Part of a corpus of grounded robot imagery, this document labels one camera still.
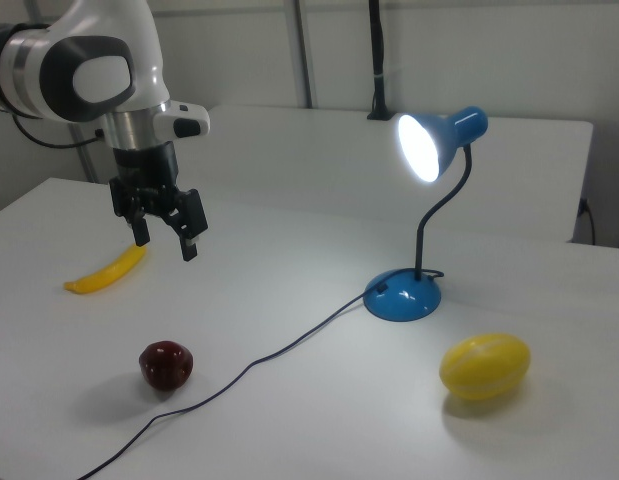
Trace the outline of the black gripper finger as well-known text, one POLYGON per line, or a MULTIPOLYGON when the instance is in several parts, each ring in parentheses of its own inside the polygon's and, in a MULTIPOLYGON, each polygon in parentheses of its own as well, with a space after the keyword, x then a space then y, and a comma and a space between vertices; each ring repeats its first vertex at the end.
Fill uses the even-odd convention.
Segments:
POLYGON ((144 209, 138 198, 132 197, 124 209, 124 218, 130 226, 137 246, 145 246, 150 241, 150 235, 145 220, 144 209))
POLYGON ((197 256, 197 238, 208 229, 199 192, 195 189, 177 191, 166 222, 179 237, 183 260, 193 260, 197 256))

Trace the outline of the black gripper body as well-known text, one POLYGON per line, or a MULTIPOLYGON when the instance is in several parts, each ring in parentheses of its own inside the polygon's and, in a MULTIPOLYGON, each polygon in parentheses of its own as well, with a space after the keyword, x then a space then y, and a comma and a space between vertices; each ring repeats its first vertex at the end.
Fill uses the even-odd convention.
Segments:
POLYGON ((131 218, 136 211, 163 217, 176 209, 180 190, 172 142, 142 150, 114 149, 118 174, 109 181, 114 213, 131 218))

